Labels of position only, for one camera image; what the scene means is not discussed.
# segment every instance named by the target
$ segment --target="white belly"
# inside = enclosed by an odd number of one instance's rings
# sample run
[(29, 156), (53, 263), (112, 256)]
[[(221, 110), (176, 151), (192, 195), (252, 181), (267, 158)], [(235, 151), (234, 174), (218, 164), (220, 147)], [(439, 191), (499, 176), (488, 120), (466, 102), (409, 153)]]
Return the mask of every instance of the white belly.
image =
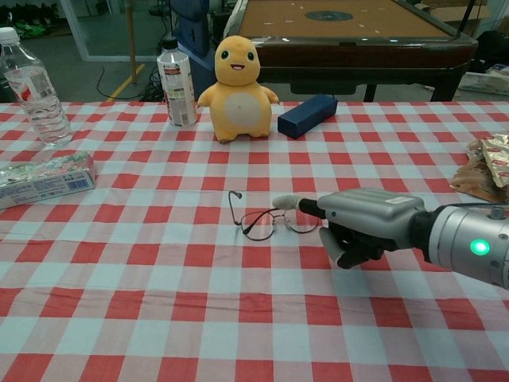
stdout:
[(224, 111), (230, 123), (241, 127), (256, 127), (262, 118), (260, 101), (245, 92), (228, 96), (224, 101)]

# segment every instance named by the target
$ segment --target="air hockey table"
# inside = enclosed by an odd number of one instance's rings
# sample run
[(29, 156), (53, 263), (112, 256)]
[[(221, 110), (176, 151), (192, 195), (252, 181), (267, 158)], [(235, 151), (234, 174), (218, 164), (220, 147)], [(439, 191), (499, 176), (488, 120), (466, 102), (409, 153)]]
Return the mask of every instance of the air hockey table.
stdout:
[(450, 101), (477, 41), (403, 0), (239, 0), (224, 36), (257, 46), (259, 82), (296, 94), (352, 94), (378, 84), (434, 87)]

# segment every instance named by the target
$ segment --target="white crate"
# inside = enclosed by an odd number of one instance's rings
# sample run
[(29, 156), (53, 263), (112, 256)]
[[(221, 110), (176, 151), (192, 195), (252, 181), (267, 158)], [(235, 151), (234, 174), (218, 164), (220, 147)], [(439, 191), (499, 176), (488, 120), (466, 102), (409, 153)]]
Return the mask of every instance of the white crate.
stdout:
[(509, 76), (467, 72), (458, 89), (509, 96)]

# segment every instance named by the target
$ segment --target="green light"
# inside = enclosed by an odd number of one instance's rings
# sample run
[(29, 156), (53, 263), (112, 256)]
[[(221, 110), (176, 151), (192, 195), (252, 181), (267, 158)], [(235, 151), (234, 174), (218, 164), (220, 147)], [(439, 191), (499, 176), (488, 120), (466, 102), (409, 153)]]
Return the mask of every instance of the green light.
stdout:
[(490, 244), (486, 240), (476, 239), (470, 243), (470, 250), (474, 255), (484, 256), (490, 252)]

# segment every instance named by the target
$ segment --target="white bottle cap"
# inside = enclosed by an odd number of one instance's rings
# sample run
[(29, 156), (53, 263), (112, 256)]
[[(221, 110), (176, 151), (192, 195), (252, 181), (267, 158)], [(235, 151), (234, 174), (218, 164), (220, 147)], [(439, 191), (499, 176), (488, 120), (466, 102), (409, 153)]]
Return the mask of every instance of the white bottle cap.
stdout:
[(19, 42), (19, 36), (14, 28), (6, 26), (0, 28), (0, 45), (11, 45)]

